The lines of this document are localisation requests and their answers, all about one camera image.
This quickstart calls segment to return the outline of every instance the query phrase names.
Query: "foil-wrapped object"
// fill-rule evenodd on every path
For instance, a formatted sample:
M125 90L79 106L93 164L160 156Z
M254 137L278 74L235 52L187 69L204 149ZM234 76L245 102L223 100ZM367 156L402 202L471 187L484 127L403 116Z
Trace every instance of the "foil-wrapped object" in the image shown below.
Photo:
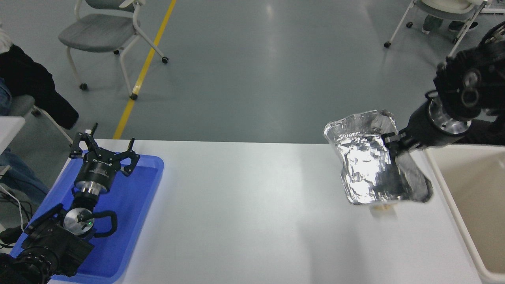
M409 153L391 159L381 135L398 133L387 111L369 111L330 122L324 137L343 161L342 182L352 204L384 204L401 200L426 202L431 182Z

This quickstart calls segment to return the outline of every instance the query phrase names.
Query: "yellow floor line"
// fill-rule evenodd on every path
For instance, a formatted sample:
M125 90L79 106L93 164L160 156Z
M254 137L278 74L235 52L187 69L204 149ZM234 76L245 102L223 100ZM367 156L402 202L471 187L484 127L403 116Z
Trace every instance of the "yellow floor line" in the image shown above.
M172 14L172 10L174 10L176 2L177 0L172 0L170 6L168 7L167 13L163 18L163 22L161 23L160 29L158 30L158 33L156 34L156 37L153 41L156 46L158 46L158 44L160 43L163 32L167 27L168 19L170 19L170 15ZM145 59L144 66L140 71L140 75L138 76L137 82L135 83L135 87L133 87L132 93L138 94L140 92L140 88L142 87L142 83L144 82L145 75L147 74L147 70L151 65L151 61L153 60L154 55L155 50L151 48L149 54L147 55L147 58ZM133 100L129 100L128 103L126 104L125 110L123 111L123 115L121 116L121 120L119 121L118 127L116 128L116 132L114 132L114 136L112 137L112 139L121 138L121 135L123 134L123 130L125 129L126 123L128 122L128 118L130 117L130 113L134 105L135 101Z

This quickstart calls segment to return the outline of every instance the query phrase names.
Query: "chair seat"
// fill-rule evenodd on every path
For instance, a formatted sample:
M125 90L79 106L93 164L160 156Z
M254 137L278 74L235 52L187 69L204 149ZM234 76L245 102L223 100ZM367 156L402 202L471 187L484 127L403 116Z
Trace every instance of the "chair seat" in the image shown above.
M25 116L34 105L35 99L27 94L12 97L11 111L8 116Z
M132 18L90 14L60 33L66 46L87 52L111 52L135 34Z
M473 16L473 14L475 13L475 9L476 9L474 7L473 9L471 9L470 11L468 11L466 13L455 14L455 13L449 13L449 12L444 12L444 11L435 9L431 6L426 5L421 0L416 2L416 6L419 9L423 10L424 12L430 14L433 17L437 17L437 18L444 19L444 20L462 21L462 22L470 19Z

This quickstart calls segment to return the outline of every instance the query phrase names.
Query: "person's leg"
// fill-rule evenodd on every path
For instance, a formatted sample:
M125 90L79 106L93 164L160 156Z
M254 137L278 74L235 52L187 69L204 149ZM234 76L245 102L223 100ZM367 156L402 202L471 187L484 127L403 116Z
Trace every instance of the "person's leg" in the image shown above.
M11 111L11 92L0 77L0 115L8 115Z
M438 29L442 23L442 19L428 15L424 19L423 32L428 34L430 31Z
M0 155L0 166L12 167L0 179L0 182L8 187L24 192L35 204L40 204L44 200L45 195L49 192L49 188L9 148L5 149Z
M449 27L447 28L449 31L451 32L459 32L461 30L461 28L463 28L463 26L465 25L465 22L459 22L459 21L452 21L450 24L449 24ZM471 25L470 25L470 28L468 28L468 31L471 31L473 30L475 27L477 27L479 25L479 23L477 22L473 22Z

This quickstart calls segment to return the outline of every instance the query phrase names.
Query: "white tabletop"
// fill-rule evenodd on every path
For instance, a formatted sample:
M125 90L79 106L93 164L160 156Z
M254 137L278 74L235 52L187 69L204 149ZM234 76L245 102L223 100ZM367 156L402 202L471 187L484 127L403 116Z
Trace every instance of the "white tabletop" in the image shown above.
M23 125L25 125L24 117L0 116L0 153L7 148Z
M329 145L137 140L134 150L165 170L118 283L481 283L422 152L432 199L372 214L347 202Z

